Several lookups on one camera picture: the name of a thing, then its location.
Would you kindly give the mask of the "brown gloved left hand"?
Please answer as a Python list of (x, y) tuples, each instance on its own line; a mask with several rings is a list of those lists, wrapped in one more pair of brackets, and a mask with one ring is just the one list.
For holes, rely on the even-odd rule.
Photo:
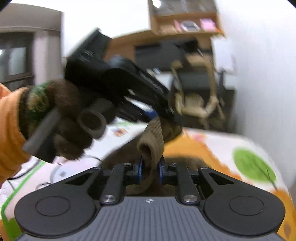
[(46, 162), (56, 156), (78, 159), (115, 118), (112, 102), (80, 92), (66, 80), (29, 89), (22, 103), (20, 123), (27, 135), (23, 150)]

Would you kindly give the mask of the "orange sleeved left forearm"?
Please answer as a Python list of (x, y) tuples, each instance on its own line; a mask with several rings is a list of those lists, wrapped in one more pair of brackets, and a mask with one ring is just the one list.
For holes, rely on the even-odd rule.
[(26, 140), (19, 127), (19, 104), (27, 90), (23, 87), (11, 92), (1, 84), (1, 184), (31, 157), (22, 150)]

